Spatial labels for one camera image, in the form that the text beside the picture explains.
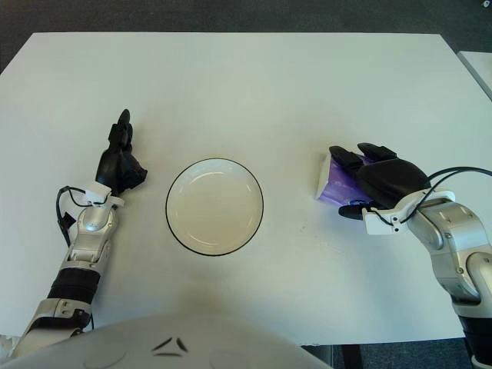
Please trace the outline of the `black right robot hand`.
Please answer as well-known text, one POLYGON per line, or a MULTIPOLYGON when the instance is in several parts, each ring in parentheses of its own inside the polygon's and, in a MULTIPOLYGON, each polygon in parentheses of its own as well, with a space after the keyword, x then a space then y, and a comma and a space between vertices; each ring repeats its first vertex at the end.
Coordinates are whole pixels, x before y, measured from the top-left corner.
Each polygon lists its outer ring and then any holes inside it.
POLYGON ((400 159, 389 148, 371 143, 359 143, 357 146, 369 160, 368 163, 340 146, 329 147, 331 157, 341 172, 349 177, 349 183, 369 197, 360 204, 341 206, 338 209, 340 216, 361 221, 363 209, 392 209, 405 196, 431 186, 429 177, 419 167, 400 159))

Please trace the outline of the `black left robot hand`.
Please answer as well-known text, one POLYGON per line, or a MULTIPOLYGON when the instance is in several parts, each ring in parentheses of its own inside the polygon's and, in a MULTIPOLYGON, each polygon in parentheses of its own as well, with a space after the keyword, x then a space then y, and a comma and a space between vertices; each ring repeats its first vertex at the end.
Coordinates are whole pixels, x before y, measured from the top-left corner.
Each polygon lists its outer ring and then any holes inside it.
POLYGON ((132 154, 133 127, 130 117, 130 111, 124 109, 118 122, 112 125, 109 145, 101 155, 95 176, 95 180, 109 187, 116 197, 142 184, 148 173, 132 154))

